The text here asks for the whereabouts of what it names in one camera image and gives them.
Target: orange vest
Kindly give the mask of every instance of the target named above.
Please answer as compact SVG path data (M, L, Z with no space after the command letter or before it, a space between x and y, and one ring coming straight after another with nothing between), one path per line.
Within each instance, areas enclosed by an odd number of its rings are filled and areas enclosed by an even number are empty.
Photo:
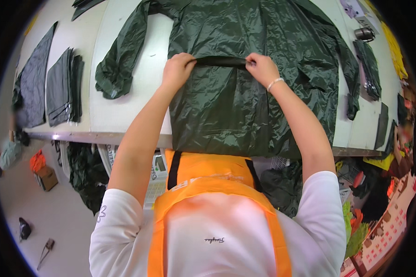
M210 192L248 197L258 203L265 212L273 239L276 275L278 277L291 276L290 258L276 211L265 195L256 190L260 189L260 183L250 158L182 153L168 149L165 157L168 165L167 189L154 204L155 224L148 255L149 277L164 275L166 213L179 201Z

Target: stack of folded raincoats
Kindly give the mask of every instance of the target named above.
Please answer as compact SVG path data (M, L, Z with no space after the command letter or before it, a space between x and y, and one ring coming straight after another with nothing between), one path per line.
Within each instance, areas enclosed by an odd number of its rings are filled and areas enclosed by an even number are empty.
M102 3L103 1L105 0L75 0L72 6L76 9L74 14L72 15L71 21L74 21L84 12L86 12L87 10L89 10L97 4Z
M46 109L50 126L63 122L80 122L82 104L80 86L83 60L68 48L49 69L46 82Z

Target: workbench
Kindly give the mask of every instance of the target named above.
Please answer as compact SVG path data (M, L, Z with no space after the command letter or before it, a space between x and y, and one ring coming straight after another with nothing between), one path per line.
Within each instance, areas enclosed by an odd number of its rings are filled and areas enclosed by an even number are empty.
M312 0L333 21L344 41L355 53L352 42L354 30L361 28L356 19L345 14L339 0ZM95 89L95 70L105 57L123 24L140 0L107 0L82 14L71 22L73 0L49 0L39 10L37 19L26 36L20 60L16 68L19 73L33 49L50 26L58 21L52 41L47 69L58 60L67 47L76 49L85 62L82 79L83 115L80 123L62 123L50 127L48 123L26 129L31 137L80 141L99 144L120 143L131 121L148 102L160 86L162 71L168 57L169 35L173 21L162 14L150 15L143 49L133 71L130 92L115 100L103 98ZM388 106L389 121L397 121L397 93L401 90L390 57L388 42L381 34L370 42L377 59L382 87L382 102ZM333 141L335 156L376 156L373 151L377 134L377 118L381 112L381 101L370 101L367 95L359 97L360 110L355 120L346 116L348 87L339 67L339 96L336 127ZM171 147L172 131L167 112L162 125L158 147ZM385 149L387 139L378 150Z

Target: orange fabric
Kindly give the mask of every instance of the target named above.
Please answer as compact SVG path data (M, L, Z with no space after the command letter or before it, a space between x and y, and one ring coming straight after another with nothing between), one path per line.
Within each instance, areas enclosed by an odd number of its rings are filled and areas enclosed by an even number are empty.
M351 224L351 234L354 234L356 230L361 225L362 219L364 218L364 215L362 214L360 209L355 209L356 218L350 219Z
M29 160L29 165L32 172L37 172L46 165L46 159L41 149Z
M168 171L174 152L165 153ZM290 258L280 228L276 211L268 199L254 189L252 175L244 157L182 153L177 173L177 185L156 199L154 204L155 226L148 255L148 276L164 275L165 215L172 206L184 199L203 193L222 192L227 195L248 197L265 213L273 238L273 248L278 277L291 276Z

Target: hand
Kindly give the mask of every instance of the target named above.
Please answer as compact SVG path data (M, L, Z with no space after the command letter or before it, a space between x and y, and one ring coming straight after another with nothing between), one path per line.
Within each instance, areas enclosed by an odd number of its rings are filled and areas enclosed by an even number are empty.
M248 62L245 65L246 69L265 88L267 88L272 81L280 78L277 65L271 60L270 57L257 53L251 53L245 58L245 60Z
M188 53L175 54L165 64L161 86L167 91L176 93L188 80L196 64L194 59L193 55Z

